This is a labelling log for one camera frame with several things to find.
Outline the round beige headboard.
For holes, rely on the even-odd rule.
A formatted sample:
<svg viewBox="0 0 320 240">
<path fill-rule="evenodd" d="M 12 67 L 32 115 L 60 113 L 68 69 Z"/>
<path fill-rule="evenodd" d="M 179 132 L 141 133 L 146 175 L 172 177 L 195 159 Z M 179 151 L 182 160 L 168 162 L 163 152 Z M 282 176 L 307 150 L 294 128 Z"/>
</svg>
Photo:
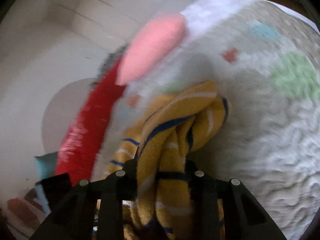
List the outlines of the round beige headboard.
<svg viewBox="0 0 320 240">
<path fill-rule="evenodd" d="M 51 98 L 41 123 L 45 153 L 59 150 L 65 134 L 87 99 L 93 81 L 93 78 L 86 78 L 71 82 Z"/>
</svg>

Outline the grey knit blanket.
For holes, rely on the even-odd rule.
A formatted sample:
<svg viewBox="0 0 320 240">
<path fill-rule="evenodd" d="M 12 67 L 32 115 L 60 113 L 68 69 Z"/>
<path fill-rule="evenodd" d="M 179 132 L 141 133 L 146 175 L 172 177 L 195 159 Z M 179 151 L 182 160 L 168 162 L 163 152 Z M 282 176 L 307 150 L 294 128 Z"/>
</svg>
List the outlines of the grey knit blanket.
<svg viewBox="0 0 320 240">
<path fill-rule="evenodd" d="M 99 67 L 98 75 L 96 77 L 97 82 L 100 82 L 100 80 L 103 79 L 107 72 L 114 67 L 118 60 L 125 54 L 128 46 L 129 43 L 126 43 L 123 46 L 117 48 L 116 51 L 107 55 L 107 57 L 103 60 Z"/>
</svg>

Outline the pink pillow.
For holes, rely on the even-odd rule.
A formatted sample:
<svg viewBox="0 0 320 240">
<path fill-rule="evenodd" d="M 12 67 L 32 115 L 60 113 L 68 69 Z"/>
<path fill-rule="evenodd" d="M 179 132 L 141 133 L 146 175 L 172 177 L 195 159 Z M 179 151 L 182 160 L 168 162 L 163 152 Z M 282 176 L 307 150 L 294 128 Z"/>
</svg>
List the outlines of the pink pillow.
<svg viewBox="0 0 320 240">
<path fill-rule="evenodd" d="M 149 21 L 131 41 L 118 68 L 116 84 L 138 80 L 178 47 L 187 34 L 186 20 L 171 14 Z"/>
</svg>

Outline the red floral pillow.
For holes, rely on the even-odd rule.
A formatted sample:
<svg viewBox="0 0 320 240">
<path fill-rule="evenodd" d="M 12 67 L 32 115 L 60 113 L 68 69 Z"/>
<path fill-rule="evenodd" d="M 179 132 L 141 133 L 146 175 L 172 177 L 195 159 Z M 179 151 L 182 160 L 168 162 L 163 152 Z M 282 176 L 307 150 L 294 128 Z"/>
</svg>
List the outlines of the red floral pillow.
<svg viewBox="0 0 320 240">
<path fill-rule="evenodd" d="M 116 85 L 120 62 L 117 60 L 90 92 L 61 143 L 55 174 L 68 174 L 73 186 L 91 178 L 112 107 L 126 88 Z"/>
</svg>

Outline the white quilted heart bedspread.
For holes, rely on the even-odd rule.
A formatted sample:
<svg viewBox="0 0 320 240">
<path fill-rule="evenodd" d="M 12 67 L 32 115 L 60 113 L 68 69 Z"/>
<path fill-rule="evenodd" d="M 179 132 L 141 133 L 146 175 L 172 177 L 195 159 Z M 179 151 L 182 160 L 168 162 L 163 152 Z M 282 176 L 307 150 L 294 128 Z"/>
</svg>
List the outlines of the white quilted heart bedspread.
<svg viewBox="0 0 320 240">
<path fill-rule="evenodd" d="M 299 239 L 319 209 L 319 32 L 265 0 L 196 0 L 182 14 L 188 37 L 116 103 L 92 178 L 107 174 L 153 99 L 212 80 L 231 112 L 194 160 L 218 179 L 239 178 L 285 237 Z"/>
</svg>

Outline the white glossy wardrobe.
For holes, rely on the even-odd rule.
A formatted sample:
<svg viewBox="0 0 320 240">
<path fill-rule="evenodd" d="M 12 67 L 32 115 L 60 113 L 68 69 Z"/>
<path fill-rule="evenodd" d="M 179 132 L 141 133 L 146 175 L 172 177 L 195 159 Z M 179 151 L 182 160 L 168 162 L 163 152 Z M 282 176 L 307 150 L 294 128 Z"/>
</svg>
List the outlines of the white glossy wardrobe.
<svg viewBox="0 0 320 240">
<path fill-rule="evenodd" d="M 67 84 L 93 78 L 103 59 L 149 19 L 194 0 L 16 0 L 1 23 L 1 204 L 38 180 L 41 123 Z"/>
</svg>

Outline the yellow striped knit garment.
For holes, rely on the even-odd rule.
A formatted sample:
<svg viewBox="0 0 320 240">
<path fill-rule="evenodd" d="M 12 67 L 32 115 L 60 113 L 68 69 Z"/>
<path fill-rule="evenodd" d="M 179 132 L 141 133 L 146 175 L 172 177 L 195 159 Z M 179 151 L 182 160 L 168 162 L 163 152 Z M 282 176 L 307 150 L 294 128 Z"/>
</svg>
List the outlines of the yellow striped knit garment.
<svg viewBox="0 0 320 240">
<path fill-rule="evenodd" d="M 126 130 L 107 169 L 116 172 L 137 158 L 137 196 L 123 208 L 125 239 L 140 239 L 153 222 L 169 239 L 190 236 L 193 208 L 185 161 L 221 129 L 228 108 L 216 84 L 205 81 L 180 94 L 157 97 Z"/>
</svg>

